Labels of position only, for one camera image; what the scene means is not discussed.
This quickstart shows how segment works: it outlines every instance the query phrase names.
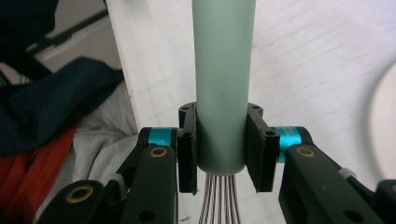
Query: red cloth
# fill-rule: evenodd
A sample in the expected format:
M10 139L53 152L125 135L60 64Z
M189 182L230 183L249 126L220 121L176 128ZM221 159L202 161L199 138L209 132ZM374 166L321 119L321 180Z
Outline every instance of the red cloth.
M66 160L78 125L31 152L0 158L0 223L31 223Z

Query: metal bolt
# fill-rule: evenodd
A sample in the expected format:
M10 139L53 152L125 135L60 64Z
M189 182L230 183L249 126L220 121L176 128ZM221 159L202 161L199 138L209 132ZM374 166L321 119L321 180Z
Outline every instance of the metal bolt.
M71 190L66 195L68 203L81 203L87 200L93 194L93 187L91 185L78 186Z
M307 148L307 147L297 147L296 151L304 157L314 157L315 156L314 150Z
M152 149L152 150L150 151L149 155L150 155L151 157L158 158L158 157L163 157L163 156L165 156L166 153L168 153L168 150L166 150L166 148L164 148L164 147L155 147L154 149Z

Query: light green tube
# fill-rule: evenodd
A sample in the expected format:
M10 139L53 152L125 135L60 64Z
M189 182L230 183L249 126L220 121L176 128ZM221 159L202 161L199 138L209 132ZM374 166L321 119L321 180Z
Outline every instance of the light green tube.
M255 0L192 0L198 165L212 175L245 166Z

